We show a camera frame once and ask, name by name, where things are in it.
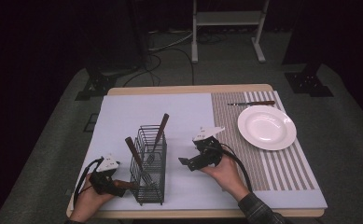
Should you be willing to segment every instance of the hand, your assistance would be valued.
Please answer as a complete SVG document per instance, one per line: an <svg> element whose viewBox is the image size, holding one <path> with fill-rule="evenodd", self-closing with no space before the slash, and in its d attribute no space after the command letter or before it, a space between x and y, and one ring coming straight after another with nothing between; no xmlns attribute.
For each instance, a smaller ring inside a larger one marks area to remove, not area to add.
<svg viewBox="0 0 363 224"><path fill-rule="evenodd" d="M250 193L239 177L236 162L227 155L222 156L218 166L206 166L201 171L213 177L218 185L233 196L237 202Z"/></svg>
<svg viewBox="0 0 363 224"><path fill-rule="evenodd" d="M77 222L88 221L103 204L115 197L112 194L98 194L91 186L90 177L91 174L86 175L85 184L78 196L77 204L70 216L70 220Z"/></svg>

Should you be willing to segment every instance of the black metal utensil holder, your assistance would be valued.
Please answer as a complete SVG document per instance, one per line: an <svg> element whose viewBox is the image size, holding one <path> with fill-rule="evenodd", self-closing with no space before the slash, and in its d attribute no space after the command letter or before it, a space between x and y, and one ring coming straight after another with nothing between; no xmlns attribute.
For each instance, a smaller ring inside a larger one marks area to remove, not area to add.
<svg viewBox="0 0 363 224"><path fill-rule="evenodd" d="M132 189L131 192L135 200L143 203L164 202L164 183L166 172L166 137L164 133L158 144L155 139L160 125L143 125L138 130L134 145L143 162L143 169L139 167L134 158L131 162L131 182L136 183L139 188ZM143 175L149 175L151 183L143 179Z"/></svg>

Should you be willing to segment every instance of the dark jacket sleeve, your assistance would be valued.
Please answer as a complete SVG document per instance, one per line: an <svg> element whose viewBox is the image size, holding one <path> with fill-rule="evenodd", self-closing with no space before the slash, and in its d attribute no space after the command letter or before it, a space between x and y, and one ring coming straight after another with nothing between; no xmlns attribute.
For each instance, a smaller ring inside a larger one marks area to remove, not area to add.
<svg viewBox="0 0 363 224"><path fill-rule="evenodd" d="M250 224L292 224L288 219L272 209L259 199L254 193L249 193L241 201L239 207Z"/></svg>

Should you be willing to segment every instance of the white metal stand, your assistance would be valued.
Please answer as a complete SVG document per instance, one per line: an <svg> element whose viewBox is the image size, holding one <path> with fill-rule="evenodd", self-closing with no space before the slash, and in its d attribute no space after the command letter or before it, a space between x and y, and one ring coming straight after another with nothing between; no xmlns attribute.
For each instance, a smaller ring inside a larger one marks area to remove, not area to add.
<svg viewBox="0 0 363 224"><path fill-rule="evenodd" d="M257 35L251 38L255 52L260 63L264 63L262 49L259 45L263 23L266 19L270 0L265 0L261 11L229 11L229 12L198 12L197 0L193 0L193 27L192 27L192 62L198 62L197 27L207 25L257 25Z"/></svg>

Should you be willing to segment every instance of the dark background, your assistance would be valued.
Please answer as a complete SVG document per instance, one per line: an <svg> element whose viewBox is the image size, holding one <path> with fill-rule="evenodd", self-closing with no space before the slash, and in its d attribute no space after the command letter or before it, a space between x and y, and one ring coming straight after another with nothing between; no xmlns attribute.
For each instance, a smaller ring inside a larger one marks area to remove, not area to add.
<svg viewBox="0 0 363 224"><path fill-rule="evenodd" d="M192 1L146 2L149 30L191 27ZM260 8L257 1L199 2L202 10ZM79 25L68 0L0 0L0 208L69 81L85 67ZM284 63L319 58L363 108L363 0L272 1L264 29L292 30Z"/></svg>

